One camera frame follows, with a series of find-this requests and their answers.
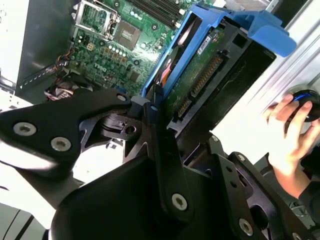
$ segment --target motherboard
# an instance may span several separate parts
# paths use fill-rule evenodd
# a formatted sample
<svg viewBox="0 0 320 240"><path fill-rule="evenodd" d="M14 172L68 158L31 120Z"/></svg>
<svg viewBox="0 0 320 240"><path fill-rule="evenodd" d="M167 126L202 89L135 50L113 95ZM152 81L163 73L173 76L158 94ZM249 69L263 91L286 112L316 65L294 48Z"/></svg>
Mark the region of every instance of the motherboard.
<svg viewBox="0 0 320 240"><path fill-rule="evenodd" d="M184 16L198 1L83 2L88 4L81 12L80 27L76 25L69 67L95 85L134 96L141 94Z"/></svg>

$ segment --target black plastic part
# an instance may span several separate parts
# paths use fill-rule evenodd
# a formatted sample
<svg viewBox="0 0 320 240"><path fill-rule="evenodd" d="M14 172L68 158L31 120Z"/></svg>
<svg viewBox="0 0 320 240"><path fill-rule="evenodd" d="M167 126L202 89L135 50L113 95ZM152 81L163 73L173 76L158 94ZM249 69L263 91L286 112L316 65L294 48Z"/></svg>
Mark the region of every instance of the black plastic part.
<svg viewBox="0 0 320 240"><path fill-rule="evenodd" d="M219 226L225 218L224 203L211 179L183 168L196 215L180 228L154 217L150 179L154 174L154 163L138 157L72 192L54 216L52 240L222 239Z"/></svg>
<svg viewBox="0 0 320 240"><path fill-rule="evenodd" d="M39 175L51 178L67 176L96 123L110 113L123 113L131 106L130 99L115 89L89 92L0 114L0 138L6 144L40 157L39 163L25 163L27 159L5 162L17 168L27 168ZM13 130L19 122L36 127L31 136L20 136ZM51 146L55 137L71 142L68 151L56 151ZM46 164L43 168L40 161Z"/></svg>
<svg viewBox="0 0 320 240"><path fill-rule="evenodd" d="M253 188L253 195L247 199L248 206L252 208L258 204L267 215L268 228L263 233L270 235L271 239L292 239L292 233L297 233L301 239L314 239L250 161L245 156L244 161L240 160L239 155L243 156L233 152L228 160Z"/></svg>
<svg viewBox="0 0 320 240"><path fill-rule="evenodd" d="M148 157L154 167L148 176L152 185L149 199L153 202L153 213L162 225L176 224L177 228L181 228L193 219L194 207L176 139L167 131L161 112L152 109L150 102L143 105L142 112L141 135L139 139L126 142L124 162L133 161L137 156ZM185 211L177 211L172 205L171 197L175 193L183 195L188 201Z"/></svg>

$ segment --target computer mouse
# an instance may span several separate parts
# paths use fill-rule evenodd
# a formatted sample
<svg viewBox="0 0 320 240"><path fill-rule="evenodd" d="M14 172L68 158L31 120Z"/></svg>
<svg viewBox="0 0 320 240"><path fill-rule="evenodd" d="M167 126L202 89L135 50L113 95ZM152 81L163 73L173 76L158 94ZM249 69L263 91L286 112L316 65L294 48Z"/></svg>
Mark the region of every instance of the computer mouse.
<svg viewBox="0 0 320 240"><path fill-rule="evenodd" d="M298 109L291 115L289 118L289 121L293 119L293 117L296 115L297 111L308 101L312 102L312 108L309 112L308 116L306 116L305 121L306 123L313 122L314 120L317 120L320 118L320 96L316 90L312 89L304 89L299 90L295 93L293 93L293 100L292 101L298 101L299 107Z"/></svg>

